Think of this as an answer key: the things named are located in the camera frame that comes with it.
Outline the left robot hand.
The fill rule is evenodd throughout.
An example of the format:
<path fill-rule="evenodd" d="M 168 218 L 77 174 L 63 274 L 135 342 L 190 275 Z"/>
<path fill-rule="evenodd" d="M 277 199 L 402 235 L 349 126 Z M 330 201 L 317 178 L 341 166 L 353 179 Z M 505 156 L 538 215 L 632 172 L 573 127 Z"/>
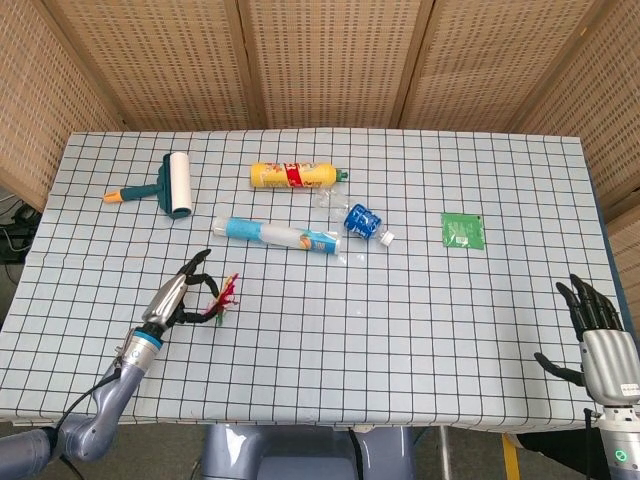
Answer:
<path fill-rule="evenodd" d="M 151 300 L 142 315 L 143 325 L 140 329 L 161 339 L 163 334 L 175 324 L 206 323 L 217 313 L 219 287 L 216 281 L 206 272 L 197 273 L 197 267 L 211 253 L 210 249 L 198 252 L 178 273 L 166 282 Z M 190 286 L 205 284 L 213 295 L 213 303 L 204 313 L 187 312 L 184 297 Z"/>

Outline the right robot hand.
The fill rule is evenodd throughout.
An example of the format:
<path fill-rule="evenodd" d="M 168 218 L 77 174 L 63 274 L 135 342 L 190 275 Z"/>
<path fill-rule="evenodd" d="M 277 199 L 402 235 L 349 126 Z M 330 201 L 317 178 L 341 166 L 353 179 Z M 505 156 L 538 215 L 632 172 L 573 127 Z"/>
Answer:
<path fill-rule="evenodd" d="M 639 403 L 639 354 L 633 336 L 624 330 L 620 316 L 608 299 L 575 274 L 569 286 L 556 284 L 565 299 L 579 344 L 581 369 L 551 362 L 543 353 L 534 358 L 547 373 L 583 387 L 604 407 Z"/>

